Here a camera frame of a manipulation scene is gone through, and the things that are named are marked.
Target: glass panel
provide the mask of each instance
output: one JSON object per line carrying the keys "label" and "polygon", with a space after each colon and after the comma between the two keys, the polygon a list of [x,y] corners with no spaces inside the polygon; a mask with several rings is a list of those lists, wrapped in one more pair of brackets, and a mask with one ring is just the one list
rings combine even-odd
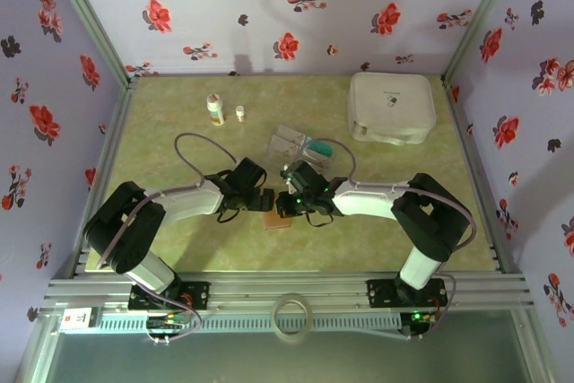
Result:
{"label": "glass panel", "polygon": [[144,335],[61,335],[53,383],[529,382],[508,312],[452,313],[421,342],[357,333],[191,335],[155,346]]}

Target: black bracket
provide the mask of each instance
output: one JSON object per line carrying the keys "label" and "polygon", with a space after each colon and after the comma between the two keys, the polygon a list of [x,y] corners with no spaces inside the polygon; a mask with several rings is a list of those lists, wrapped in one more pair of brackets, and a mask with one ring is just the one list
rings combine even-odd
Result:
{"label": "black bracket", "polygon": [[448,302],[445,282],[440,278],[429,280],[424,288],[415,291],[416,294],[411,295],[408,299],[399,289],[394,279],[368,280],[367,296],[369,297],[370,308],[436,308],[436,301],[439,302],[441,307],[446,306]]}
{"label": "black bracket", "polygon": [[[207,309],[209,301],[208,282],[181,282],[175,300],[189,305],[193,309]],[[177,307],[157,300],[144,292],[138,285],[132,286],[127,309],[131,310],[171,310]]]}

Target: small white bottle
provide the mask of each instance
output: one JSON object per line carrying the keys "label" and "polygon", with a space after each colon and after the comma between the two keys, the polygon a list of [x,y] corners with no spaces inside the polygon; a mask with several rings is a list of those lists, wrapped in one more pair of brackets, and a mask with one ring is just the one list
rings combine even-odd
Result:
{"label": "small white bottle", "polygon": [[207,110],[212,123],[216,126],[221,126],[225,123],[225,116],[223,115],[223,102],[218,94],[210,94],[207,96]]}
{"label": "small white bottle", "polygon": [[237,120],[240,123],[243,123],[245,121],[245,108],[243,108],[241,105],[236,107],[235,108],[235,115],[237,116]]}

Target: white case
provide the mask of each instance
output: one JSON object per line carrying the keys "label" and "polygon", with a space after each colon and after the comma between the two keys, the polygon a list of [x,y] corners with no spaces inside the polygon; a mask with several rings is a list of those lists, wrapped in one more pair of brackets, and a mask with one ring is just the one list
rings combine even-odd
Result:
{"label": "white case", "polygon": [[356,140],[420,144],[436,121],[424,76],[360,72],[352,77],[349,132]]}

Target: floral wallpaper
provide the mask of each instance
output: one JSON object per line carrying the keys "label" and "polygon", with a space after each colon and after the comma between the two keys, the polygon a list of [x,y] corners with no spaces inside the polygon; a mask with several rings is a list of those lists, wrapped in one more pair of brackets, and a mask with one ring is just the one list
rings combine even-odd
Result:
{"label": "floral wallpaper", "polygon": [[68,0],[0,0],[0,381],[69,258],[119,84]]}
{"label": "floral wallpaper", "polygon": [[442,74],[480,1],[89,0],[130,75]]}
{"label": "floral wallpaper", "polygon": [[574,0],[498,0],[450,80],[559,381],[574,381]]}

